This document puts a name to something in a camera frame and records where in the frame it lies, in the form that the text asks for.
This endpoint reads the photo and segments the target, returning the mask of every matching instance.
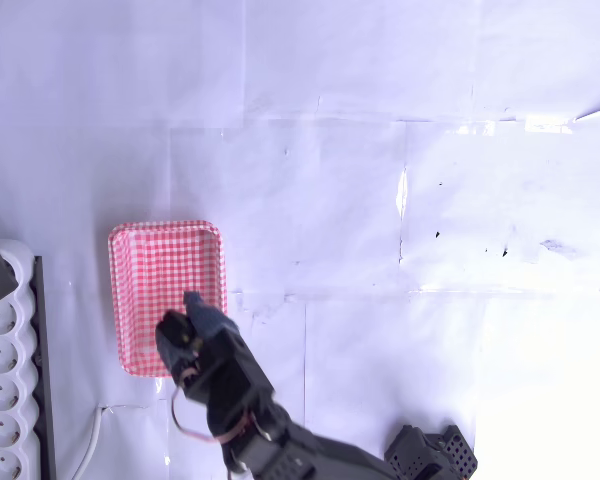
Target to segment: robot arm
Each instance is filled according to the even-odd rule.
[[[435,436],[431,441],[417,428],[403,429],[387,452],[390,461],[385,462],[293,423],[273,401],[273,387],[237,326],[197,294],[186,294],[185,303],[186,316],[169,311],[158,324],[158,351],[185,396],[206,405],[209,430],[222,445],[231,472],[250,470],[258,480],[459,480],[470,476],[451,465],[445,437]],[[452,437],[459,438],[459,431],[453,433]],[[413,453],[418,457],[417,474],[415,462],[411,468],[406,464]]]

